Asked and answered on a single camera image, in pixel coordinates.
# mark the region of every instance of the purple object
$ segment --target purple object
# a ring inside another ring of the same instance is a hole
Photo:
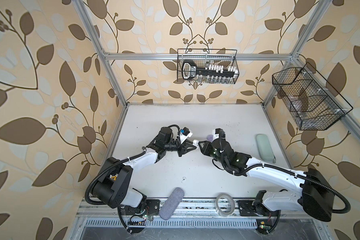
[[[213,140],[213,135],[212,135],[212,134],[207,135],[206,140],[207,140],[208,142],[212,142],[212,140]]]

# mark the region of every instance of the white table surface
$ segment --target white table surface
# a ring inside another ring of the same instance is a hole
[[[128,109],[113,157],[122,159],[142,151],[161,127],[177,124],[193,132],[190,140],[206,140],[215,128],[222,128],[236,152],[260,158],[255,136],[266,134],[276,157],[276,165],[288,168],[276,137],[260,105],[131,105]],[[133,187],[147,197],[169,197],[181,187],[185,197],[213,198],[224,192],[232,197],[255,197],[259,190],[277,192],[282,187],[255,177],[233,176],[217,169],[212,158],[199,148],[182,157],[167,152],[159,162],[136,172]]]

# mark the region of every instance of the ventilation grille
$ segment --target ventilation grille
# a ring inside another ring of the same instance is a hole
[[[122,227],[118,218],[90,218],[86,227]],[[167,221],[154,218],[152,222],[147,221],[149,228],[256,228],[255,219],[227,219],[227,218],[203,218],[191,220],[189,218],[173,218]]]

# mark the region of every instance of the black cable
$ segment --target black cable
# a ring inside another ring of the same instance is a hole
[[[119,214],[120,222],[123,225],[123,227],[125,228],[125,230],[127,232],[129,232],[129,234],[132,234],[132,229],[125,224],[123,218],[121,217],[121,208],[120,207],[117,207],[117,213]]]
[[[114,164],[112,164],[111,166],[107,167],[104,171],[102,171],[101,173],[99,173],[92,181],[91,183],[88,185],[87,189],[85,190],[85,193],[84,193],[84,199],[87,203],[89,204],[92,204],[92,205],[105,205],[105,203],[103,203],[102,201],[93,201],[89,198],[89,192],[91,191],[91,189],[93,188],[93,186],[96,184],[96,182],[99,180],[99,178],[101,176],[103,176],[104,174],[106,174],[107,172],[109,172],[109,170],[111,170],[112,168],[120,165],[120,164],[123,164],[125,162],[128,162],[130,160],[133,160],[133,159],[136,159],[138,157],[141,157],[145,154],[145,151],[143,151],[142,153],[138,154],[138,155],[135,155],[133,157],[130,157],[130,158],[127,158],[127,159],[124,159],[124,160],[120,160],[120,161],[117,161],[115,162]]]
[[[216,159],[212,158],[212,164],[213,164],[215,167],[217,167],[218,169],[220,169],[220,170],[223,170],[223,171],[224,171],[224,169],[219,168],[219,167],[215,164],[215,162],[214,162],[214,161],[216,161],[216,162],[217,162],[217,160],[216,160]]]
[[[180,127],[176,124],[169,125],[168,127],[176,127],[177,128],[176,146],[180,147]]]
[[[243,172],[242,174],[248,172],[249,170],[255,168],[255,167],[269,167],[269,168],[273,168],[273,169],[276,169],[276,170],[279,170],[281,172],[285,172],[291,176],[295,176],[295,173],[290,171],[290,170],[287,170],[287,169],[284,169],[282,167],[278,167],[278,166],[275,166],[275,165],[269,165],[269,164],[255,164],[255,165],[252,165],[250,167],[247,167]],[[341,195],[341,193],[339,193],[338,191],[336,191],[335,189],[331,188],[331,187],[328,187],[324,184],[322,184],[321,182],[318,182],[316,180],[313,180],[313,179],[310,179],[308,177],[305,177],[303,175],[300,175],[300,174],[297,174],[296,175],[297,178],[300,178],[300,179],[303,179],[305,181],[308,181],[308,182],[311,182],[313,184],[316,184],[322,188],[325,188],[326,190],[330,191],[331,193],[333,193],[334,195],[336,195],[337,197],[339,197],[343,203],[345,204],[345,207],[343,209],[332,209],[332,213],[334,214],[345,214],[347,212],[350,211],[350,203],[349,201],[343,196]]]

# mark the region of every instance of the wire mesh basket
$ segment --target wire mesh basket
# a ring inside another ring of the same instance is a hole
[[[272,75],[272,84],[291,113],[299,130],[327,130],[353,107],[319,72],[327,87],[321,87],[312,77],[313,66],[288,68]]]
[[[240,74],[236,53],[237,50],[179,48],[177,79],[190,83],[235,84]]]

